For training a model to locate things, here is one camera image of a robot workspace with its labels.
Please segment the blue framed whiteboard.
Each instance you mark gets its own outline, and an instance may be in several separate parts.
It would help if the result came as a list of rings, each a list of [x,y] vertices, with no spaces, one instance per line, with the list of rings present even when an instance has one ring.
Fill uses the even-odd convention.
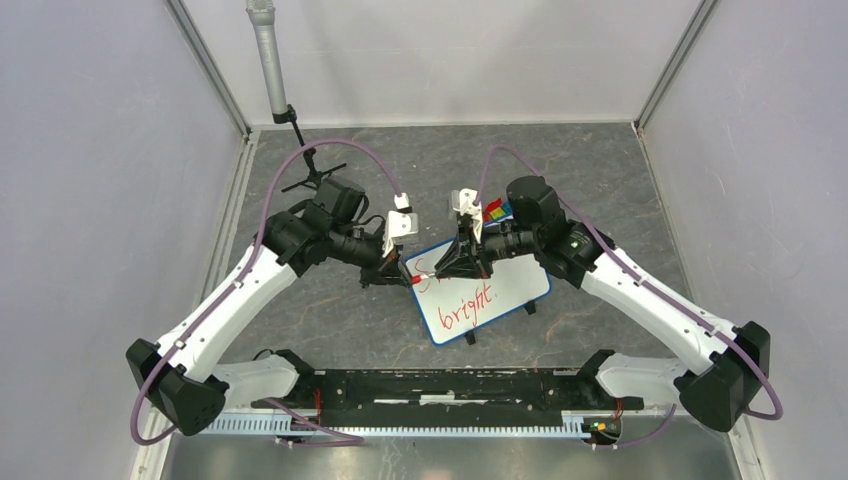
[[[420,281],[412,288],[422,323],[437,346],[464,337],[551,290],[551,280],[531,255],[494,263],[489,279],[429,278],[452,241],[444,240],[405,260]]]

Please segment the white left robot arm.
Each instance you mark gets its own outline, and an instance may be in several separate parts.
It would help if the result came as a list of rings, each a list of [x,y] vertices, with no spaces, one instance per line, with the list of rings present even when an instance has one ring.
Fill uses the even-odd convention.
[[[315,195],[267,219],[242,259],[185,320],[157,341],[136,340],[126,358],[140,392],[185,436],[209,427],[226,409],[266,398],[290,407],[314,394],[312,370],[292,353],[223,364],[233,340],[277,295],[327,259],[353,265],[360,282],[411,287],[400,240],[418,227],[407,194],[373,233],[360,220],[369,202],[344,178],[325,179]]]

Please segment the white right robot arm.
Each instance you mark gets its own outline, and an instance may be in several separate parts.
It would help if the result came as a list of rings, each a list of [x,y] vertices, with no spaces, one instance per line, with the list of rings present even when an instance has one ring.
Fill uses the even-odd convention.
[[[580,400],[602,408],[615,397],[682,407],[703,426],[730,431],[768,382],[771,335],[695,305],[642,269],[607,235],[570,218],[541,176],[523,176],[506,190],[512,216],[483,223],[475,190],[451,194],[457,235],[435,266],[439,278],[489,279],[499,261],[530,257],[555,278],[612,305],[652,334],[672,357],[600,351],[577,382]]]

